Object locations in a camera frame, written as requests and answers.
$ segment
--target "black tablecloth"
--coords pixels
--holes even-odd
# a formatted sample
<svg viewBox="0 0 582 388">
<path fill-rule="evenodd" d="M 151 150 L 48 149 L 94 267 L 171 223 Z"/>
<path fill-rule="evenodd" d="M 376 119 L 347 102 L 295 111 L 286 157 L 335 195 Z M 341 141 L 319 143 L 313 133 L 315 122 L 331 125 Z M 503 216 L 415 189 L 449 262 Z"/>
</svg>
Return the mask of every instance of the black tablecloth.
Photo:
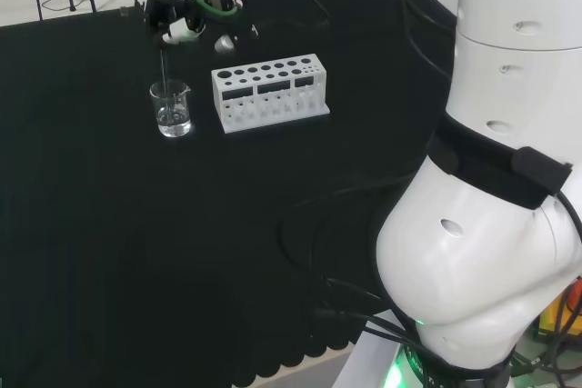
<svg viewBox="0 0 582 388">
<path fill-rule="evenodd" d="M 247 385 L 357 338 L 351 324 L 307 322 L 311 278 L 277 250 L 275 223 L 287 217 L 305 263 L 327 217 L 321 268 L 378 290 L 368 197 L 289 207 L 417 168 L 448 84 L 410 51 L 392 0 L 320 1 L 331 30 L 309 0 L 249 0 L 252 51 L 214 54 L 216 28 L 174 49 L 170 75 L 192 87 L 196 126 L 178 140 L 157 129 L 159 53 L 138 11 L 0 29 L 5 386 Z M 450 63 L 450 42 L 414 34 Z M 210 70 L 310 53 L 327 70 L 329 117 L 222 133 Z"/>
</svg>

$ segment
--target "clear liquid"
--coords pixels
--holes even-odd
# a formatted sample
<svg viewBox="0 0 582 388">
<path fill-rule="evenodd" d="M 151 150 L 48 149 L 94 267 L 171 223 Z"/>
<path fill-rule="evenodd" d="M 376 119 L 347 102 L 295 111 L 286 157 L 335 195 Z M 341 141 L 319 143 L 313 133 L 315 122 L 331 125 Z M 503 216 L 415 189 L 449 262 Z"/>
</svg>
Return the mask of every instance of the clear liquid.
<svg viewBox="0 0 582 388">
<path fill-rule="evenodd" d="M 187 134 L 192 129 L 188 110 L 181 104 L 175 104 L 170 106 L 168 116 L 168 108 L 163 107 L 157 113 L 157 127 L 162 135 L 170 138 Z"/>
</svg>

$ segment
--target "test tube rack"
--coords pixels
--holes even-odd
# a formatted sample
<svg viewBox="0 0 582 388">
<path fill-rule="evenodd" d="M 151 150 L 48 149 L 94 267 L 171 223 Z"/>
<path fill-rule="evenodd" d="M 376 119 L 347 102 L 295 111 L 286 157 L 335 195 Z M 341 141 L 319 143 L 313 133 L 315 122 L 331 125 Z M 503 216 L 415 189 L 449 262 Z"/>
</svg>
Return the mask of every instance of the test tube rack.
<svg viewBox="0 0 582 388">
<path fill-rule="evenodd" d="M 225 133 L 329 114 L 326 78 L 315 55 L 213 70 Z"/>
</svg>

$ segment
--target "black strap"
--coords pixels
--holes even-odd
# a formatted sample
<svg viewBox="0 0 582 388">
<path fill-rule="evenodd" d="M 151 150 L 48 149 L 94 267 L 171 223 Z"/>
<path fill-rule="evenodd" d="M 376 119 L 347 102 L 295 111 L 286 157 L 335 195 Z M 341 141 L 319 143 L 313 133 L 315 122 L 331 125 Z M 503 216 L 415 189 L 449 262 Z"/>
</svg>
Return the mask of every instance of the black strap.
<svg viewBox="0 0 582 388">
<path fill-rule="evenodd" d="M 417 353 L 405 350 L 408 364 L 420 382 L 423 381 L 423 371 L 428 372 L 429 388 L 506 388 L 510 378 L 509 362 L 514 351 L 515 347 L 506 359 L 490 368 L 469 370 L 443 364 L 428 356 L 418 359 Z"/>
<path fill-rule="evenodd" d="M 445 114 L 428 156 L 445 173 L 481 191 L 527 209 L 537 209 L 559 192 L 572 171 L 531 147 L 498 143 Z"/>
</svg>

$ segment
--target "black table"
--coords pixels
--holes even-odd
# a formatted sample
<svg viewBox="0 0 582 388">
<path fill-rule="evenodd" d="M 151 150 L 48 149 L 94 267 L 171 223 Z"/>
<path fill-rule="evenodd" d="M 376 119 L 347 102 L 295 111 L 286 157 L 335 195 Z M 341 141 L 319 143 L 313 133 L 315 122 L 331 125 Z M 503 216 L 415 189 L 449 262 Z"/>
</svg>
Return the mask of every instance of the black table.
<svg viewBox="0 0 582 388">
<path fill-rule="evenodd" d="M 4 387 L 243 386 L 357 338 L 358 325 L 309 322 L 313 278 L 278 251 L 275 224 L 286 217 L 304 264 L 326 218 L 319 268 L 379 292 L 366 223 L 406 185 L 289 208 L 414 171 L 448 83 L 413 55 L 392 0 L 320 1 L 331 31 L 309 0 L 249 0 L 252 51 L 219 57 L 211 28 L 175 49 L 196 131 L 174 141 L 149 101 L 159 59 L 138 11 L 0 29 Z M 414 35 L 450 67 L 450 41 Z M 222 134 L 211 69 L 310 53 L 328 72 L 329 117 Z"/>
</svg>

